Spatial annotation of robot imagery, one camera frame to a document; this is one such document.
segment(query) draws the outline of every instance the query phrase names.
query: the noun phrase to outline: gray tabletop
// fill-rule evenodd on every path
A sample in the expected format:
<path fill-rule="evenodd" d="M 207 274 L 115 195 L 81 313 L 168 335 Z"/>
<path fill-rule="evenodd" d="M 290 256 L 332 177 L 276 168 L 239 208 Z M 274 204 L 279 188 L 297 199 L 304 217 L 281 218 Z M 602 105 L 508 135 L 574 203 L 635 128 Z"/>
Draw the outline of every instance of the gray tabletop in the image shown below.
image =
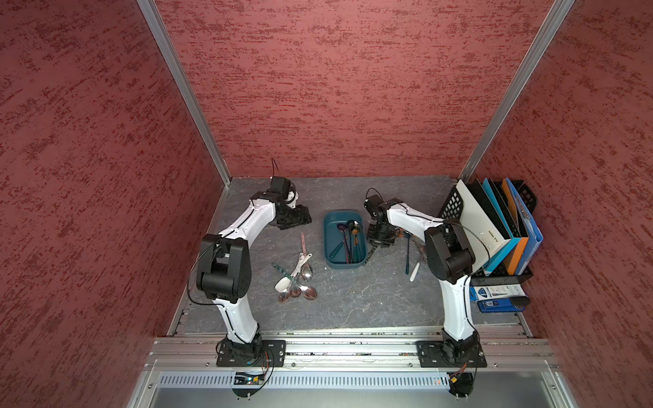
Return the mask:
<path fill-rule="evenodd" d="M 379 248 L 364 267 L 353 270 L 328 268 L 323 249 L 322 221 L 334 210 L 355 210 L 361 214 L 365 231 L 371 221 L 363 207 L 365 193 L 375 187 L 385 200 L 399 198 L 412 208 L 436 216 L 455 181 L 447 176 L 294 178 L 297 204 L 309 208 L 313 222 L 279 230 L 266 226 L 250 248 L 252 282 L 247 292 L 254 318 L 261 330 L 306 330 L 326 328 L 371 328 L 438 326 L 444 323 L 442 293 L 438 280 L 423 262 L 414 282 L 406 270 L 406 239 L 394 246 Z M 229 187 L 218 231 L 229 226 L 246 208 L 248 199 L 268 188 L 268 178 L 235 178 Z M 277 262 L 289 272 L 295 268 L 302 250 L 300 233 L 313 256 L 314 278 L 309 285 L 316 300 L 291 298 L 277 301 L 275 283 L 281 277 L 271 266 Z M 410 245 L 410 270 L 420 254 Z M 193 287 L 194 299 L 205 301 Z M 514 313 L 480 313 L 472 305 L 474 323 L 518 322 Z M 185 325 L 186 334 L 225 332 L 216 307 L 193 305 Z"/>

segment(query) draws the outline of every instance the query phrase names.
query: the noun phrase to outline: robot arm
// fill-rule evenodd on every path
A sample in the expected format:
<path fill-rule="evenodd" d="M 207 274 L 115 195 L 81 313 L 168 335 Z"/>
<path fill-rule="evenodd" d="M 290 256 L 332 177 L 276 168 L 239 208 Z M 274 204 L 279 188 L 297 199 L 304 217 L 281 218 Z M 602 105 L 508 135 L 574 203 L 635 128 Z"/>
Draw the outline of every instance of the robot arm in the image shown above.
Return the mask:
<path fill-rule="evenodd" d="M 243 361 L 257 358 L 261 343 L 247 300 L 251 283 L 249 247 L 267 224 L 285 230 L 310 223 L 308 209 L 296 201 L 297 191 L 291 181 L 272 177 L 267 191 L 254 194 L 234 223 L 218 235 L 207 234 L 202 239 L 196 286 L 220 308 L 227 339 Z"/>
<path fill-rule="evenodd" d="M 377 221 L 368 229 L 372 245 L 392 245 L 397 227 L 426 243 L 428 267 L 439 279 L 444 302 L 443 352 L 450 363 L 464 364 L 479 337 L 471 324 L 469 301 L 475 257 L 459 221 L 431 217 L 396 198 L 383 202 L 378 195 L 367 198 L 365 208 Z"/>

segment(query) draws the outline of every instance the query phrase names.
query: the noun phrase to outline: teal plastic tray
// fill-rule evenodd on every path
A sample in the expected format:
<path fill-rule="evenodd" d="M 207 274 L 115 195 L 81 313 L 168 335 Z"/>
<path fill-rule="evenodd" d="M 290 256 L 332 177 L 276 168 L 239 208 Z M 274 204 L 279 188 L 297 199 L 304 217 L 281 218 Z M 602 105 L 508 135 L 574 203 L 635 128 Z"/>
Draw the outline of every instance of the teal plastic tray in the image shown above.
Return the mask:
<path fill-rule="evenodd" d="M 358 221 L 361 226 L 361 232 L 358 234 L 358 254 L 355 257 L 356 263 L 347 263 L 347 258 L 345 256 L 345 248 L 341 248 L 336 256 L 330 258 L 329 255 L 338 245 L 342 243 L 342 232 L 338 230 L 338 224 L 346 224 L 350 219 Z M 363 225 L 363 219 L 359 213 L 353 210 L 338 210 L 330 212 L 326 215 L 324 221 L 324 231 L 325 231 L 325 258 L 326 264 L 333 269 L 355 269 L 358 268 L 364 261 L 367 256 L 367 242 L 365 239 L 365 227 Z"/>

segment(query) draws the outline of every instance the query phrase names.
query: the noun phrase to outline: metal beam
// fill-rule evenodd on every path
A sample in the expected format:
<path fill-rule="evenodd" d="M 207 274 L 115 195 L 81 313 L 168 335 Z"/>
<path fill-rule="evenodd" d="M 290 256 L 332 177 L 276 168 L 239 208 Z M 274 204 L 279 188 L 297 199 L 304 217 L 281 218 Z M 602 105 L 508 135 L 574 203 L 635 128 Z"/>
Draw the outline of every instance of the metal beam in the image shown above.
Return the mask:
<path fill-rule="evenodd" d="M 186 102 L 186 106 L 188 107 L 191 116 L 193 116 L 195 125 L 202 135 L 204 144 L 206 144 L 206 149 L 211 155 L 215 167 L 220 173 L 220 177 L 222 177 L 222 182 L 225 184 L 225 187 L 228 187 L 231 184 L 231 174 L 229 174 L 227 164 L 217 148 L 215 138 L 213 138 L 213 132 L 206 121 L 206 117 L 204 117 L 204 114 L 202 113 L 202 108 L 195 97 L 191 83 L 186 76 L 186 72 L 183 70 L 182 62 L 174 51 L 174 46 L 172 45 L 170 36 L 168 36 L 168 31 L 165 29 L 159 9 L 154 3 L 154 0 L 136 0 L 136 2 L 143 13 L 143 16 L 145 16 L 150 31 L 163 54 L 163 59 L 165 59 L 168 64 L 172 77 L 179 87 L 179 92 L 181 92 L 182 97 Z"/>
<path fill-rule="evenodd" d="M 479 371 L 558 371 L 560 366 L 546 339 L 526 337 L 521 325 L 478 324 L 488 367 Z M 370 329 L 356 333 L 336 329 L 262 333 L 264 339 L 284 339 L 285 369 L 312 371 L 428 371 L 420 368 L 415 342 L 440 339 L 441 327 Z M 208 370 L 215 366 L 215 348 L 224 336 L 159 337 L 145 370 Z"/>
<path fill-rule="evenodd" d="M 508 89 L 506 89 L 503 99 L 499 103 L 499 106 L 497 106 L 492 119 L 490 119 L 490 123 L 485 128 L 483 135 L 481 135 L 479 142 L 467 160 L 458 179 L 467 182 L 473 176 L 476 166 L 481 162 L 485 151 L 490 147 L 496 133 L 499 131 L 506 116 L 508 116 L 510 109 L 512 109 L 517 97 L 519 97 L 522 89 L 524 89 L 526 82 L 528 82 L 539 60 L 542 59 L 542 55 L 544 55 L 544 52 L 549 47 L 551 40 L 573 4 L 574 0 L 555 0 L 553 2 L 553 6 L 551 6 L 542 26 L 539 28 L 531 46 L 528 48 L 522 63 L 519 65 L 513 81 L 508 86 Z"/>

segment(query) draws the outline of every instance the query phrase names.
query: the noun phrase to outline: red wall panel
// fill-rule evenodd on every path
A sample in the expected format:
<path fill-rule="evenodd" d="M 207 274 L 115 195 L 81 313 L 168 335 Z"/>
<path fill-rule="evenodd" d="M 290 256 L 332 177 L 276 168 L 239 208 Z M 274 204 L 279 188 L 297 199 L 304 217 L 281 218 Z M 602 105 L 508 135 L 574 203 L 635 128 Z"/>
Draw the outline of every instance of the red wall panel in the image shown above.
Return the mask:
<path fill-rule="evenodd" d="M 221 182 L 135 1 L 0 31 L 0 406 L 121 407 Z"/>
<path fill-rule="evenodd" d="M 157 6 L 235 176 L 458 176 L 551 3 Z"/>
<path fill-rule="evenodd" d="M 478 168 L 545 240 L 527 318 L 583 407 L 653 406 L 653 5 L 577 0 Z"/>

